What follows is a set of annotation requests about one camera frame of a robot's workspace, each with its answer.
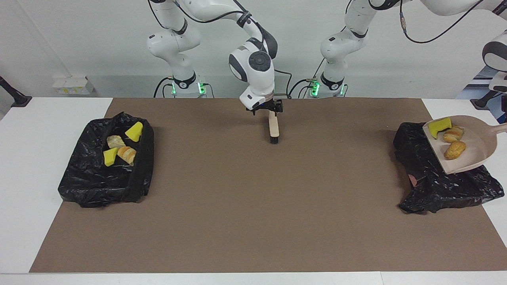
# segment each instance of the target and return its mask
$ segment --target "dustpan handle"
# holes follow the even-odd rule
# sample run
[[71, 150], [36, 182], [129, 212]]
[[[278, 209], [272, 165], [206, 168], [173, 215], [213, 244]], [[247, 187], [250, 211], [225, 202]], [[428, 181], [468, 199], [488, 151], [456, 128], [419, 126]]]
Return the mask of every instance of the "dustpan handle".
[[491, 127], [491, 131], [493, 131], [495, 133], [507, 132], [507, 123], [501, 124], [501, 125], [498, 125], [498, 126], [492, 126]]

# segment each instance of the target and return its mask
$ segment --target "white wall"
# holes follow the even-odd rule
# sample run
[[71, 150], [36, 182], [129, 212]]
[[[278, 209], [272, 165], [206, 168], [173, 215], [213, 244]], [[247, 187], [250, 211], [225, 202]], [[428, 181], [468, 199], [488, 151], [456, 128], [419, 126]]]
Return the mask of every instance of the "white wall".
[[[0, 74], [25, 94], [55, 96], [52, 78], [64, 71], [13, 13], [9, 3], [15, 1], [68, 70], [87, 75], [100, 96], [151, 96], [158, 80], [170, 73], [146, 49], [147, 36], [161, 28], [145, 0], [2, 0]], [[321, 59], [320, 42], [343, 27], [348, 0], [241, 2], [277, 38], [276, 68], [300, 79], [313, 75]], [[457, 18], [436, 16], [418, 1], [404, 7], [409, 33], [420, 40]], [[187, 54], [218, 96], [237, 97], [244, 84], [230, 74], [227, 58], [248, 36], [232, 21], [198, 26], [202, 45]], [[473, 11], [440, 40], [416, 45], [404, 38], [396, 9], [378, 13], [369, 45], [349, 56], [348, 95], [455, 98], [484, 66], [483, 46], [506, 28], [507, 22], [492, 13]], [[285, 78], [277, 79], [278, 90], [284, 89]]]

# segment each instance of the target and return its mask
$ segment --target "electrical outlet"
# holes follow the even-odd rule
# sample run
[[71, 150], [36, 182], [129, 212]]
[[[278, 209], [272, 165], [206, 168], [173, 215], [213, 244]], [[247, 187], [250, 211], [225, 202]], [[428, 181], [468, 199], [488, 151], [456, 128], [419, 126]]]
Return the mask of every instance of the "electrical outlet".
[[95, 89], [93, 84], [84, 78], [55, 78], [53, 88], [61, 95], [90, 95]]

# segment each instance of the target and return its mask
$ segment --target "black cable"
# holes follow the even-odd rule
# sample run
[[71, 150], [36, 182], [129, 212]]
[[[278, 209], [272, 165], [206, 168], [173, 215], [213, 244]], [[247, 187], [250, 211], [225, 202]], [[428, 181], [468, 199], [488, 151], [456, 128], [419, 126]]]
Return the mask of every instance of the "black cable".
[[162, 83], [166, 80], [173, 80], [172, 77], [164, 77], [160, 82], [159, 84], [157, 85], [157, 88], [155, 88], [155, 93], [153, 93], [153, 98], [156, 98], [157, 97], [157, 92], [158, 92], [158, 89], [160, 88], [160, 85], [162, 85]]
[[320, 64], [318, 65], [317, 70], [315, 71], [315, 74], [313, 75], [313, 78], [315, 78], [317, 76], [318, 70], [320, 69], [320, 67], [324, 63], [324, 60], [325, 60], [325, 58], [323, 58], [322, 61], [320, 62]]
[[164, 87], [162, 87], [162, 97], [164, 97], [164, 98], [165, 98], [165, 88], [167, 86], [171, 86], [172, 87], [172, 84], [166, 84], [166, 85], [164, 85]]
[[166, 29], [166, 30], [169, 30], [168, 28], [164, 27], [164, 26], [162, 25], [162, 23], [159, 21], [159, 19], [158, 19], [157, 15], [155, 14], [155, 11], [153, 11], [152, 2], [151, 2], [150, 0], [148, 0], [148, 5], [150, 5], [150, 10], [152, 10], [153, 16], [155, 17], [155, 20], [157, 20], [157, 22], [159, 23], [159, 25], [160, 25], [162, 28], [164, 28], [164, 29]]
[[347, 8], [345, 9], [345, 14], [347, 14], [347, 12], [348, 12], [348, 8], [349, 8], [349, 6], [350, 6], [350, 3], [352, 3], [352, 0], [350, 0], [350, 1], [349, 1], [349, 4], [347, 4]]
[[424, 42], [420, 42], [420, 41], [416, 41], [414, 39], [412, 39], [408, 34], [407, 34], [407, 24], [406, 24], [406, 21], [405, 21], [405, 17], [403, 16], [403, 0], [400, 2], [400, 21], [402, 23], [402, 29], [403, 29], [403, 33], [405, 34], [405, 37], [407, 37], [407, 39], [409, 39], [410, 41], [416, 43], [416, 44], [427, 44], [427, 43], [431, 43], [433, 42], [434, 40], [440, 38], [441, 36], [445, 35], [448, 31], [450, 31], [450, 29], [454, 28], [454, 26], [456, 26], [459, 22], [461, 22], [461, 20], [463, 20], [464, 17], [466, 17], [473, 9], [475, 9], [475, 7], [477, 7], [480, 3], [482, 3], [484, 0], [480, 0], [479, 2], [475, 3], [475, 5], [473, 5], [465, 14], [463, 14], [463, 16], [461, 16], [456, 22], [454, 22], [454, 24], [452, 24], [449, 28], [447, 28], [445, 31], [443, 31], [440, 35], [436, 36], [435, 38], [431, 39], [431, 40], [428, 40], [428, 41], [424, 41]]
[[209, 86], [211, 88], [211, 95], [215, 98], [215, 93], [213, 92], [213, 86], [209, 83], [203, 83], [202, 86]]
[[285, 87], [285, 93], [287, 94], [288, 96], [288, 86], [291, 84], [291, 80], [292, 80], [292, 73], [290, 72], [283, 72], [281, 70], [277, 70], [275, 69], [276, 72], [278, 73], [283, 73], [283, 74], [287, 74], [287, 75], [290, 75], [290, 77], [288, 78], [288, 81], [287, 81], [287, 86]]
[[294, 91], [294, 89], [296, 88], [296, 86], [300, 85], [303, 82], [306, 82], [306, 79], [301, 79], [301, 80], [297, 81], [296, 84], [294, 84], [294, 86], [292, 86], [292, 89], [291, 89], [291, 91], [288, 94], [292, 95], [292, 91]]
[[259, 31], [261, 31], [261, 35], [262, 35], [261, 43], [262, 43], [262, 45], [264, 45], [264, 42], [266, 41], [266, 34], [264, 33], [264, 28], [262, 28], [261, 24], [259, 24], [257, 21], [252, 20], [252, 22], [257, 26]]
[[243, 5], [241, 5], [241, 4], [240, 4], [237, 0], [232, 0], [232, 1], [234, 1], [234, 3], [236, 3], [236, 5], [237, 5], [237, 6], [238, 6], [241, 10], [243, 10], [243, 12], [246, 12], [245, 7], [243, 7]]
[[[320, 67], [322, 66], [322, 64], [324, 63], [324, 60], [325, 60], [325, 58], [323, 58], [323, 59], [322, 59], [322, 61], [320, 62], [320, 64], [318, 65], [317, 70], [316, 70], [316, 71], [315, 71], [315, 73], [313, 74], [313, 77], [312, 77], [313, 79], [315, 79], [315, 77], [317, 76], [317, 73], [318, 73], [318, 71], [319, 71]], [[307, 88], [310, 88], [310, 86], [311, 86], [311, 85], [312, 85], [312, 83], [311, 83], [311, 82], [310, 82], [310, 83], [308, 83]]]
[[182, 12], [183, 12], [183, 14], [185, 14], [185, 16], [187, 16], [189, 19], [191, 19], [191, 20], [192, 20], [192, 21], [194, 21], [194, 22], [198, 22], [198, 23], [202, 23], [202, 24], [207, 24], [207, 23], [215, 22], [215, 21], [218, 21], [218, 20], [220, 20], [220, 19], [222, 19], [222, 18], [224, 18], [224, 17], [227, 17], [227, 16], [229, 16], [229, 15], [232, 15], [232, 14], [238, 14], [238, 13], [239, 13], [239, 14], [243, 14], [243, 12], [242, 12], [242, 11], [231, 11], [231, 12], [224, 13], [224, 14], [222, 14], [222, 15], [220, 15], [220, 16], [218, 16], [218, 17], [214, 18], [214, 19], [207, 20], [207, 21], [201, 21], [201, 20], [198, 20], [198, 19], [196, 19], [196, 18], [194, 18], [194, 17], [190, 16], [190, 15], [189, 15], [189, 14], [188, 14], [188, 13], [187, 13], [184, 9], [183, 9], [183, 7], [181, 7], [181, 5], [180, 5], [177, 1], [175, 1], [175, 2], [174, 2], [174, 4], [175, 4], [175, 5], [176, 5], [176, 6], [177, 6], [177, 7], [178, 7], [178, 8], [179, 8]]
[[305, 88], [306, 88], [306, 89], [310, 89], [310, 86], [304, 86], [303, 88], [301, 88], [301, 90], [299, 90], [298, 99], [301, 97], [301, 92], [302, 92]]

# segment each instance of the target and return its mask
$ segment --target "white table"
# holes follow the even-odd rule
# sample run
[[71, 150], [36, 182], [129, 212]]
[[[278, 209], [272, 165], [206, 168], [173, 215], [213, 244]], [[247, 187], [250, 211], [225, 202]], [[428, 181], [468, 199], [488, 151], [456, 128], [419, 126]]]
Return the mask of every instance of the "white table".
[[[228, 274], [28, 274], [61, 205], [56, 191], [84, 126], [103, 118], [110, 98], [34, 98], [0, 121], [0, 284], [347, 284], [505, 285], [502, 272], [331, 272]], [[424, 99], [433, 118], [471, 115], [498, 124], [468, 100]], [[486, 167], [507, 189], [507, 134]], [[484, 205], [507, 245], [507, 198]]]

